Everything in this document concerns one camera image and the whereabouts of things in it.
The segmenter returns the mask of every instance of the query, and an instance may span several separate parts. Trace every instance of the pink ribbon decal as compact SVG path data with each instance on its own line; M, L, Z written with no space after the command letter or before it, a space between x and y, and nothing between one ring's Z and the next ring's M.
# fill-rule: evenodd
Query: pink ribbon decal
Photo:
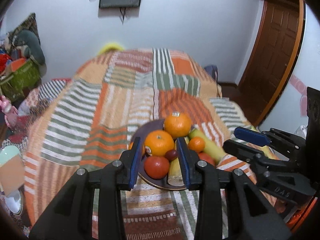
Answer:
M295 75L291 75L289 83L301 94L300 98L300 112L301 116L307 116L307 87Z

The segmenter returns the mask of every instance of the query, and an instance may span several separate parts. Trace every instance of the door frame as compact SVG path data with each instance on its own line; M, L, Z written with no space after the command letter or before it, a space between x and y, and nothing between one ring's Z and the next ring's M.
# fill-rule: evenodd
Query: door frame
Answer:
M256 50L257 50L257 47L259 44L263 24L264 24L265 17L266 17L267 4L268 4L268 2L265 0L263 3L262 16L261 16L259 29L258 29L257 38L254 43L254 46L253 46L250 58L248 60L247 66L246 66L244 73L242 75L242 78L239 82L238 87L240 89L244 83L244 80L245 80L246 75L248 73L249 66L252 63L254 54L256 53ZM266 107L263 109L263 111L261 112L261 114L259 115L257 120L252 123L252 125L258 126L266 118L267 114L269 114L269 112L272 110L272 108L274 107L274 105L278 101L279 97L281 96L285 86L287 85L289 78L291 76L291 73L292 73L294 66L296 64L296 61L298 59L299 53L300 53L300 47L301 47L301 43L302 43L302 39L303 39L302 32L304 30L304 24L305 24L305 3L304 3L304 0L299 0L299 21L298 21L297 36L296 36L296 40L294 42L294 46L293 46L292 54L289 59L288 66L287 66L287 68L286 68L286 70L285 70L285 72L279 82L278 87L276 88L276 91L274 92L273 96L271 97L270 101L267 103Z

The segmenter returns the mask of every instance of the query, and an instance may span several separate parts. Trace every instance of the patchwork blanket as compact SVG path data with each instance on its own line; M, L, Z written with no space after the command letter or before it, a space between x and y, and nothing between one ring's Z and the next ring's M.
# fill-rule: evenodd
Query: patchwork blanket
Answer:
M237 140L233 136L236 127L254 129L235 103L222 98L212 77L180 51L106 53L86 62L71 81L51 81L33 90L20 107L29 124L20 149L31 224L79 167L93 171L118 159L138 127L173 111L188 113L193 124L220 147L229 138ZM264 151L272 155L268 148ZM225 155L218 168L240 168L255 182L249 165L231 155ZM127 239L194 238L198 192L168 192L138 178L134 189L122 192L121 197ZM275 199L267 197L274 204ZM225 202L223 209L227 237Z

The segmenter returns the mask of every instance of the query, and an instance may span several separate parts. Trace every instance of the door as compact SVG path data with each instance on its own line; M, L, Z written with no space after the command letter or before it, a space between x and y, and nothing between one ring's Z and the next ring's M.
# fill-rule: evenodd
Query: door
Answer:
M239 84L241 93L250 100L254 109L253 120L259 117L271 100L288 67L299 22L298 8L294 10L271 1L267 1L265 6L260 39Z

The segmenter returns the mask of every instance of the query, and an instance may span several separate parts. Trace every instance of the screw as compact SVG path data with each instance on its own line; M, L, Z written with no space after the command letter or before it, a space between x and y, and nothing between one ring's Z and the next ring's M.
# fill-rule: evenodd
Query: screw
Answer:
M78 175L83 175L83 174L85 174L85 169L84 169L84 168L78 169L78 170L77 170L77 174L78 174Z
M269 176L270 176L270 171L264 172L263 175L264 175L266 178L269 177Z
M206 161L198 161L198 163L197 163L200 167L205 167L205 166L207 166L207 162Z
M241 176L243 174L243 171L241 169L235 169L233 170L233 172L237 175L237 176Z
M112 162L112 165L115 166L115 167L119 167L119 166L121 166L121 164L122 164L121 160L115 160L115 161Z

